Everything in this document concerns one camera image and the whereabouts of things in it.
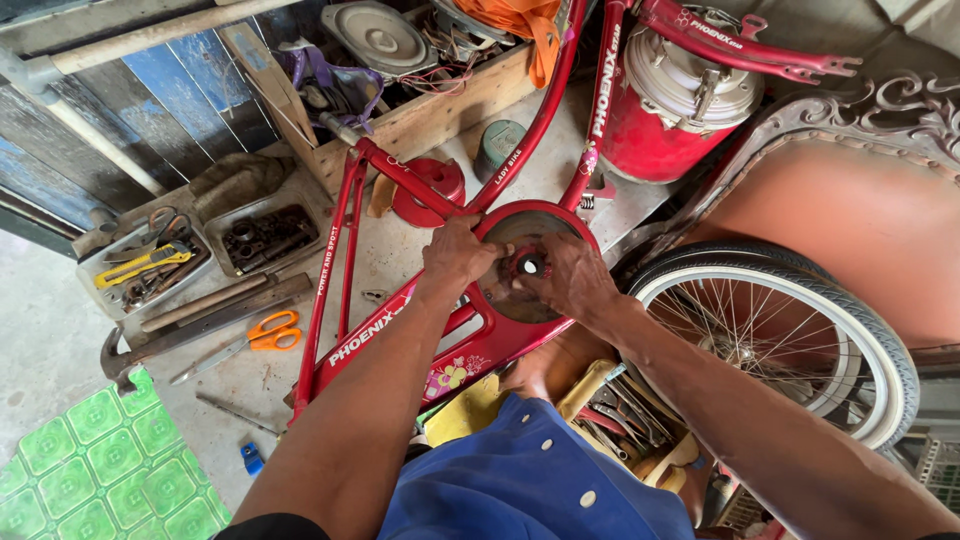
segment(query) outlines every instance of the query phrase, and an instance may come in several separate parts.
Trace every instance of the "speaker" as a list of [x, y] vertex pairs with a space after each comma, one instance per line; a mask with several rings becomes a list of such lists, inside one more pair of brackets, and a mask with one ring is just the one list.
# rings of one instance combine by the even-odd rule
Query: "speaker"
[[437, 64], [437, 51], [397, 10], [373, 0], [325, 6], [324, 27], [385, 80]]

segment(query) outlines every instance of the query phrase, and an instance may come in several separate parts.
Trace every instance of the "blue wooden wall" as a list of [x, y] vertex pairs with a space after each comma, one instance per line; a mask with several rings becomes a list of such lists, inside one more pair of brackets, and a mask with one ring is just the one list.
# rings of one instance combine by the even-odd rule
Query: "blue wooden wall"
[[[324, 3], [304, 0], [243, 22], [274, 50], [300, 36], [320, 45]], [[55, 87], [168, 189], [226, 154], [255, 152], [277, 139], [215, 29], [89, 68]], [[44, 216], [78, 233], [92, 227], [87, 212], [93, 207], [123, 212], [150, 199], [43, 107], [0, 87], [0, 205], [30, 205], [35, 220]]]

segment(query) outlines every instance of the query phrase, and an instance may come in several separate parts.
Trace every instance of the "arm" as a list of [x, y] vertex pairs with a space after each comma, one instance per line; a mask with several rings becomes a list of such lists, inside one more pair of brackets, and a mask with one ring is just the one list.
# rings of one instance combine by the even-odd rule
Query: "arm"
[[546, 235], [547, 280], [524, 277], [636, 364], [717, 459], [804, 538], [916, 540], [960, 531], [918, 482], [777, 391], [657, 324], [616, 290], [599, 254]]
[[454, 217], [434, 231], [409, 304], [284, 435], [232, 523], [287, 512], [338, 540], [377, 534], [450, 311], [509, 249], [481, 244], [470, 232], [479, 220]]

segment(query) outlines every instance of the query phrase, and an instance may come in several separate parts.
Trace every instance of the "hand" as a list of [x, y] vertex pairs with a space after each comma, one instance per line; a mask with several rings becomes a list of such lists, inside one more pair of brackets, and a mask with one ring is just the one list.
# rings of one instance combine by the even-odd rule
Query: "hand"
[[450, 285], [463, 293], [467, 285], [483, 276], [498, 258], [514, 252], [511, 244], [485, 244], [470, 229], [480, 223], [480, 214], [451, 217], [433, 231], [433, 240], [423, 248], [420, 282]]
[[533, 290], [560, 314], [587, 323], [619, 299], [607, 265], [585, 240], [571, 233], [543, 235], [550, 277], [519, 276], [514, 287]]

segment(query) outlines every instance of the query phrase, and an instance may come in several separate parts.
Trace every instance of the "yellow box cutter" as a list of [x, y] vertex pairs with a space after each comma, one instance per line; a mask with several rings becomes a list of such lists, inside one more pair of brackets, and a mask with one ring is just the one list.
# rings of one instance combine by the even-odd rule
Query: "yellow box cutter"
[[170, 262], [184, 262], [193, 254], [182, 242], [171, 242], [161, 248], [155, 249], [143, 257], [135, 258], [114, 266], [106, 272], [101, 272], [93, 278], [93, 284], [98, 289], [107, 288], [140, 274], [145, 270], [167, 264]]

